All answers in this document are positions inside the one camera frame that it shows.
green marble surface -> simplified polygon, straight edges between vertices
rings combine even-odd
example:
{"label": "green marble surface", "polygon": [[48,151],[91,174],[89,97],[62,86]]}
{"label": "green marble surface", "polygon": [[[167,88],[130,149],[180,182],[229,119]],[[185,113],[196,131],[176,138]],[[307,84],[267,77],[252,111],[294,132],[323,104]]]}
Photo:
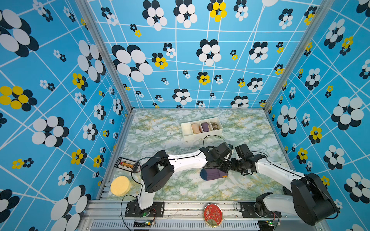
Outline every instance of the green marble surface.
{"label": "green marble surface", "polygon": [[[218,117],[227,143],[234,147],[246,143],[251,151],[267,153],[272,161],[286,163],[278,141],[263,110],[136,110],[134,120],[125,143],[122,157],[138,160],[152,156],[160,150],[167,154],[184,154],[202,147],[203,139],[185,142],[181,123]],[[218,137],[207,137],[205,146],[222,143]],[[229,171],[227,178],[205,181],[200,169],[182,171],[172,175],[167,184],[156,192],[154,200],[255,200],[265,192],[282,194],[282,185],[258,174],[242,176]],[[131,181],[128,194],[138,195],[141,185],[131,179],[128,171],[116,169],[114,178],[127,176]],[[139,181],[140,174],[134,174]],[[120,200],[109,193],[109,200]]]}

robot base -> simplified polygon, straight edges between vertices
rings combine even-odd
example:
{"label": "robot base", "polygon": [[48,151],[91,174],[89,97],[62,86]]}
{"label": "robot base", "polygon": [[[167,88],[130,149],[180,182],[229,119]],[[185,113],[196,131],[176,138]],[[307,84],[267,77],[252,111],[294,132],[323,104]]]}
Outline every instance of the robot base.
{"label": "robot base", "polygon": [[[240,202],[240,208],[242,210],[242,215],[243,218],[259,218],[256,214],[256,207],[255,207],[255,202]],[[275,218],[281,217],[280,212],[274,212],[276,214]],[[274,218],[274,213],[270,212],[265,216],[266,218]]]}
{"label": "robot base", "polygon": [[[151,207],[141,210],[137,201],[131,201],[127,203],[125,217],[145,217],[145,215],[152,208],[156,211],[155,217],[163,217],[164,202],[153,202]],[[153,217],[153,213],[154,212],[151,211],[151,214],[149,214],[148,217]]]}

white storage tray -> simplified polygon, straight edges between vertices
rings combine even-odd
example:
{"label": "white storage tray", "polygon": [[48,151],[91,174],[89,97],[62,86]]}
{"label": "white storage tray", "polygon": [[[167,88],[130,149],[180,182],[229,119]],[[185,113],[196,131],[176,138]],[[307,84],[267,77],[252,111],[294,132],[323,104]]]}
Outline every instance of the white storage tray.
{"label": "white storage tray", "polygon": [[[205,122],[208,123],[208,125],[211,129],[209,132],[204,132],[203,131],[203,128],[202,128],[201,124],[205,123]],[[213,128],[211,126],[212,122],[217,123],[218,127],[220,129],[213,130]],[[201,133],[199,133],[199,134],[194,134],[193,129],[191,128],[191,125],[195,124],[195,123],[198,124],[198,126],[200,127]],[[214,118],[210,118],[210,119],[203,119],[203,120],[197,120],[197,121],[192,121],[192,122],[188,122],[188,123],[182,123],[181,124],[181,130],[182,130],[182,135],[184,137],[184,140],[185,141],[190,141],[190,140],[197,140],[197,139],[204,138],[207,135],[221,135],[223,127],[222,127],[218,117],[214,117]]]}

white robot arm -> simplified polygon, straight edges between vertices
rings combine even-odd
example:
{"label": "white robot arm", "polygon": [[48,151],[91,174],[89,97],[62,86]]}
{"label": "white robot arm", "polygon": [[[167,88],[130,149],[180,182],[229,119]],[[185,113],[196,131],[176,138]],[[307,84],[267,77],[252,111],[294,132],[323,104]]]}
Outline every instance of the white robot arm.
{"label": "white robot arm", "polygon": [[280,165],[275,165],[266,156],[253,155],[246,144],[235,148],[241,158],[231,161],[233,147],[222,143],[212,149],[201,148],[193,153],[167,155],[164,150],[150,158],[141,168],[142,188],[138,196],[141,210],[153,204],[155,192],[161,189],[173,173],[193,168],[217,168],[225,173],[229,170],[242,175],[253,172],[264,174],[288,189],[292,195],[265,193],[256,198],[256,213],[261,217],[271,211],[298,215],[304,222],[315,225],[336,212],[335,204],[320,178],[310,173],[304,175]]}

round sponge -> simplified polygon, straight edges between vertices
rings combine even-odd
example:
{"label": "round sponge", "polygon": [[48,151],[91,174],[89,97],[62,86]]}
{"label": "round sponge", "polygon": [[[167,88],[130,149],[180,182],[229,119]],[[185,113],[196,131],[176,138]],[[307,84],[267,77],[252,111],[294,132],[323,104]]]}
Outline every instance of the round sponge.
{"label": "round sponge", "polygon": [[113,180],[111,184],[111,192],[118,197],[121,197],[128,193],[130,188],[131,183],[125,176],[117,177],[116,179]]}

